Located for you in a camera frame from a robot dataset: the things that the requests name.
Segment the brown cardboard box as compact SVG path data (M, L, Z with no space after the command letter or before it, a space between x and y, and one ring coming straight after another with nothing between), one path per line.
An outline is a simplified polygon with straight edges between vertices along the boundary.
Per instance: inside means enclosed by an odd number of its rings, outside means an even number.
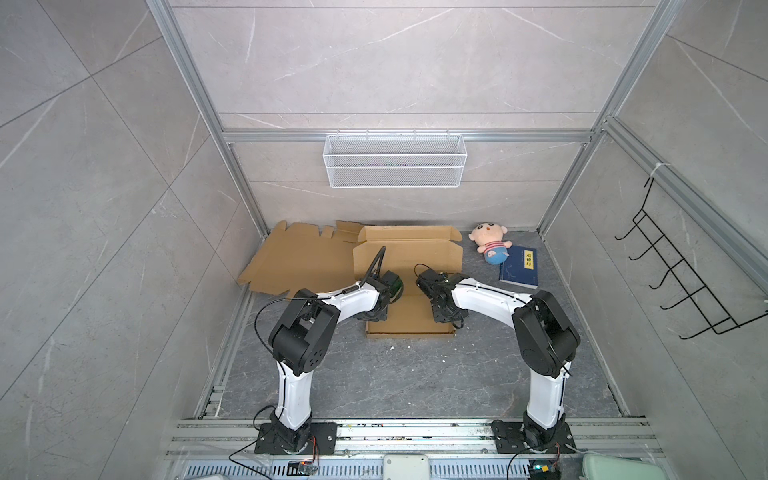
M353 250L355 276L362 277L375 254L384 247L382 271L398 274L404 284L402 297L389 306L387 319L366 324L367 336L447 337L455 334L452 324L434 321L430 301L416 285L416 277L426 267L438 272L460 272L461 240L462 234L452 226L363 227Z

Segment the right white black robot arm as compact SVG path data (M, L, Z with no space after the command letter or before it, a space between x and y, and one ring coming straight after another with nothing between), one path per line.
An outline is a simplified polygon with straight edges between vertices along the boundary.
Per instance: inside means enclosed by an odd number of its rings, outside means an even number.
M564 391L570 365L581 343L577 329L548 291L520 294L483 284L462 273L431 268L417 275L438 323L455 326L470 312L497 320L515 332L518 349L530 370L529 401L522 434L528 447L544 450L566 427Z

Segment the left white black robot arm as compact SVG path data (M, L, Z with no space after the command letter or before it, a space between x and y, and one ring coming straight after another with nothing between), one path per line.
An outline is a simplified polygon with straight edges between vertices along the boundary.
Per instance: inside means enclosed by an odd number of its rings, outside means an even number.
M388 307L404 291L400 277L388 271L369 274L333 292L297 292L269 336L279 375L278 403L271 422L289 442L307 441L311 424L313 372L328 352L337 325L348 319L384 321Z

